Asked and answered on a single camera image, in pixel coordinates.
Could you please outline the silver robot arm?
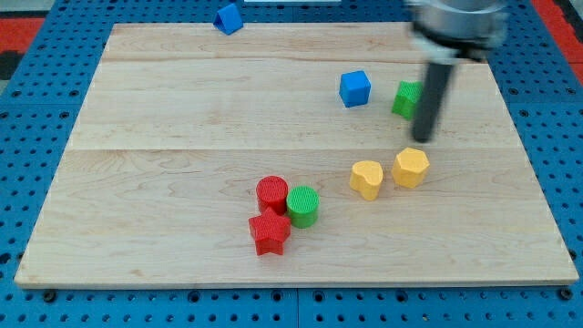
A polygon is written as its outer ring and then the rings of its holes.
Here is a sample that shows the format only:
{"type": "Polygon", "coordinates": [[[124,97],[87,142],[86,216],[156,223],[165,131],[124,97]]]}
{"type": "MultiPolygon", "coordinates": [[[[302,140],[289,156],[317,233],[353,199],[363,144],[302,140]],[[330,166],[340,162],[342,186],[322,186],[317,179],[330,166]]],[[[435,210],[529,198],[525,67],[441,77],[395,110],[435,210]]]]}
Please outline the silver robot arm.
{"type": "Polygon", "coordinates": [[[414,44],[432,64],[481,61],[506,38],[502,0],[406,0],[414,44]]]}

